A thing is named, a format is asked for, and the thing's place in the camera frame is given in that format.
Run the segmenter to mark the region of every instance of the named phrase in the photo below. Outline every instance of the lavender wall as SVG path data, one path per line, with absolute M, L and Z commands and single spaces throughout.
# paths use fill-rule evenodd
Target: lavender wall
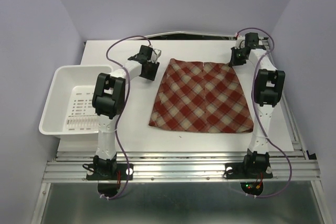
M 0 219 L 30 223 L 58 142 L 38 132 L 55 70 L 79 63 L 82 39 L 60 0 L 0 0 Z
M 85 39 L 113 39 L 172 30 L 234 34 L 271 31 L 289 0 L 62 0 Z
M 335 0 L 291 0 L 276 24 L 275 62 L 286 72 L 285 92 L 311 153 L 336 221 Z

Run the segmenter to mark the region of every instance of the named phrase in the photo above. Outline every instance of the white tabletop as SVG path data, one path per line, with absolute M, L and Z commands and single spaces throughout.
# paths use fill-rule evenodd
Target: white tabletop
M 119 67 L 106 59 L 106 50 L 114 40 L 87 41 L 81 65 L 109 64 L 115 70 Z M 155 81 L 137 77 L 131 82 L 128 104 L 119 123 L 118 133 L 127 152 L 244 152 L 250 143 L 252 133 L 190 133 L 164 131 L 148 126 L 154 99 L 165 69 L 171 58 L 184 61 L 227 63 L 230 60 L 234 41 L 229 40 L 154 40 L 153 47 L 162 50 L 160 66 Z M 110 51 L 110 58 L 125 64 L 130 56 L 139 52 L 146 41 L 124 41 Z M 243 88 L 250 113 L 254 118 L 250 98 L 254 68 L 249 62 L 235 67 Z M 269 130 L 270 139 L 284 151 L 293 151 L 291 137 L 278 104 L 274 110 Z

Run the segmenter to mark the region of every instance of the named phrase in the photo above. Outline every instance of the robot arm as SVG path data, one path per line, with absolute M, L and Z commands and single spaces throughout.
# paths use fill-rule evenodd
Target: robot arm
M 93 164 L 85 167 L 89 171 L 87 180 L 107 180 L 115 176 L 115 126 L 118 115 L 125 107 L 127 73 L 130 81 L 137 76 L 153 81 L 160 64 L 157 62 L 160 55 L 160 50 L 156 52 L 153 48 L 142 45 L 139 53 L 130 57 L 123 68 L 98 75 L 92 98 L 92 106 L 98 115 L 98 147 Z
M 257 62 L 265 53 L 266 48 L 259 41 L 258 34 L 248 33 L 245 37 L 237 39 L 236 46 L 232 48 L 229 66 L 240 66 L 250 60 L 256 67 Z M 257 70 L 253 90 L 255 119 L 252 139 L 242 163 L 226 164 L 226 167 L 230 167 L 230 172 L 225 174 L 228 179 L 256 178 L 260 173 L 264 178 L 272 178 L 268 141 L 258 119 L 268 134 L 274 107 L 281 99 L 285 73 L 276 69 L 268 57 L 262 58 Z

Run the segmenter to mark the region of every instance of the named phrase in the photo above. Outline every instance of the cloth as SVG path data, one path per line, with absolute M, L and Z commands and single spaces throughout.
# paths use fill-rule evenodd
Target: cloth
M 228 64 L 171 59 L 149 126 L 168 131 L 242 133 L 253 121 L 238 77 Z

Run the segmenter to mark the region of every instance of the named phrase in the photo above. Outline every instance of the white plastic basket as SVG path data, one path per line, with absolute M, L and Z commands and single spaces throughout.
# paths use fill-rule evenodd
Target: white plastic basket
M 98 74 L 110 72 L 112 68 L 108 65 L 57 69 L 41 117 L 40 132 L 56 137 L 97 133 L 92 96 Z

